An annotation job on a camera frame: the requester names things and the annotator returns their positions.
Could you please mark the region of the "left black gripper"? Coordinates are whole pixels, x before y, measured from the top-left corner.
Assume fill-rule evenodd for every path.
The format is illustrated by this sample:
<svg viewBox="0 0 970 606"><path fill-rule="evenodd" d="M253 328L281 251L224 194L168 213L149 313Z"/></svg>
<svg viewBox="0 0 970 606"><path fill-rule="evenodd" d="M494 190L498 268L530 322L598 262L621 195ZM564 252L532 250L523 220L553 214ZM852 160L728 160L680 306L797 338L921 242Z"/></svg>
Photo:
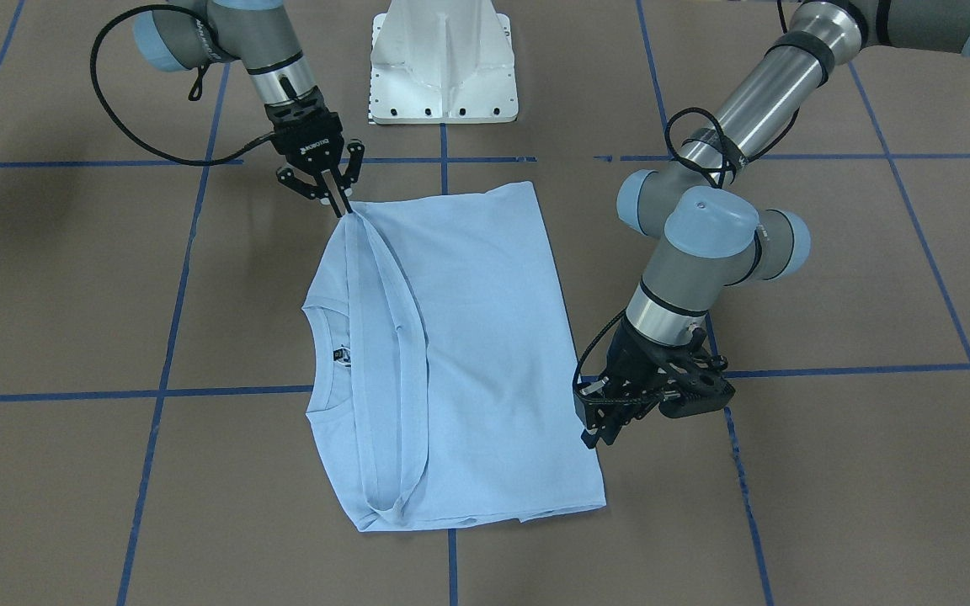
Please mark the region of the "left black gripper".
<svg viewBox="0 0 970 606"><path fill-rule="evenodd" d="M585 379L583 364L608 330L616 327L605 355L605 369ZM646 417L667 395L669 377L639 348L624 321L609 321L578 357L573 376L576 412L583 424L582 441L589 449L615 444L632 419Z"/></svg>

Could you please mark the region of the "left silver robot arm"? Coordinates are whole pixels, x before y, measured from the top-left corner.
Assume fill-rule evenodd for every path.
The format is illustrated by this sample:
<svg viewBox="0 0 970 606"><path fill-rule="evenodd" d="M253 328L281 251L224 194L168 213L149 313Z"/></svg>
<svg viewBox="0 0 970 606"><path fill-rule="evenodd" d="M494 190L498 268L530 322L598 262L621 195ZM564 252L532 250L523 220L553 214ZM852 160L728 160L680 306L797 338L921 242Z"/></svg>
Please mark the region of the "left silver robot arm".
<svg viewBox="0 0 970 606"><path fill-rule="evenodd" d="M784 34L723 106L690 107L666 124L698 115L681 142L666 138L671 161L639 170L617 192L619 218L657 241L613 332L596 380L573 377L576 411L589 449L653 411L682 418L728 405L727 358L708 348L706 318L721 292L746 281L795 273L812 248L793 212L758 210L732 193L736 177L777 145L817 88L871 46L970 56L970 1L804 1Z"/></svg>

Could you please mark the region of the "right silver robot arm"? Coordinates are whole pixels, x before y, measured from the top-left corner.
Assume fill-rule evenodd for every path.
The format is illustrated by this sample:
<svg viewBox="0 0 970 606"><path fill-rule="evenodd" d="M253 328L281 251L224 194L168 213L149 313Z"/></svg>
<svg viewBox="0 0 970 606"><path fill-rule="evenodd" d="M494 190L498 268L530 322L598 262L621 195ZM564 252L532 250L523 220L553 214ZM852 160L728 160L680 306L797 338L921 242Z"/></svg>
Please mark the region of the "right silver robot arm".
<svg viewBox="0 0 970 606"><path fill-rule="evenodd" d="M353 211L348 196L365 157L346 141L326 105L281 1L169 1L143 8L134 27L143 57L162 72L187 72L239 61L272 123L269 136L285 159L277 179L307 199Z"/></svg>

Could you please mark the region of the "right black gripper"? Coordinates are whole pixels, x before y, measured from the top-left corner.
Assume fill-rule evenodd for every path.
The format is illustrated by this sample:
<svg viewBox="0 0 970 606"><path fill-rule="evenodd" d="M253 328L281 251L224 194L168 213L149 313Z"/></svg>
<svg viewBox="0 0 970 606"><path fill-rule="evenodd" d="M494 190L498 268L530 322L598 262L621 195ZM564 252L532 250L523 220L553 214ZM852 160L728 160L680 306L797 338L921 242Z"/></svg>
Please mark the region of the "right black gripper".
<svg viewBox="0 0 970 606"><path fill-rule="evenodd" d="M349 197L360 177L365 143L346 143L340 118L322 101L273 106L270 122L274 148L286 160L277 172L280 183L308 199L329 203L336 217L351 214Z"/></svg>

